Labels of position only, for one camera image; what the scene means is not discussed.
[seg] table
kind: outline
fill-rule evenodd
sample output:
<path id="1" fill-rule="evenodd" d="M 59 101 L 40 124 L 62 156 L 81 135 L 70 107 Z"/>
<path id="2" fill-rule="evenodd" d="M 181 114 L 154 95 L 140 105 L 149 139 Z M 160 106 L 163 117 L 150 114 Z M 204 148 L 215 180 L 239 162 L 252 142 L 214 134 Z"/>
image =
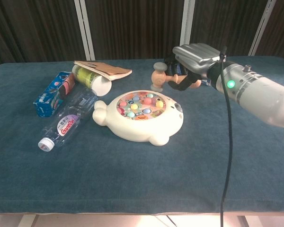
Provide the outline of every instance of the table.
<path id="1" fill-rule="evenodd" d="M 229 57 L 284 85 L 284 59 Z M 150 89 L 159 60 L 111 60 L 133 69 L 113 81 L 107 104 L 131 90 Z M 184 123 L 167 145 L 121 139 L 92 119 L 62 148 L 37 142 L 51 118 L 33 101 L 72 62 L 0 65 L 0 213 L 219 212 L 228 160 L 222 94 L 212 87 L 163 94 L 182 105 Z M 233 165 L 225 211 L 284 212 L 284 129 L 266 125 L 231 101 Z"/>

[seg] robotic hand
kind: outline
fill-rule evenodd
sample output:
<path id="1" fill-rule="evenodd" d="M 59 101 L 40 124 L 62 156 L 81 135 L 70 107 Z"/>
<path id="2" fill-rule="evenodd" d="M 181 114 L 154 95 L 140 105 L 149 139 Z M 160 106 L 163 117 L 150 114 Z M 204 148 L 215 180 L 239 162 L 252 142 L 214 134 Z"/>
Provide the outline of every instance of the robotic hand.
<path id="1" fill-rule="evenodd" d="M 180 63 L 187 77 L 180 84 L 169 81 L 177 90 L 185 90 L 198 79 L 210 79 L 211 85 L 223 93 L 220 75 L 220 51 L 206 44 L 190 44 L 173 48 L 174 55 L 165 60 L 171 68 Z M 229 98 L 270 125 L 284 128 L 284 86 L 241 66 L 223 59 L 223 74 Z"/>

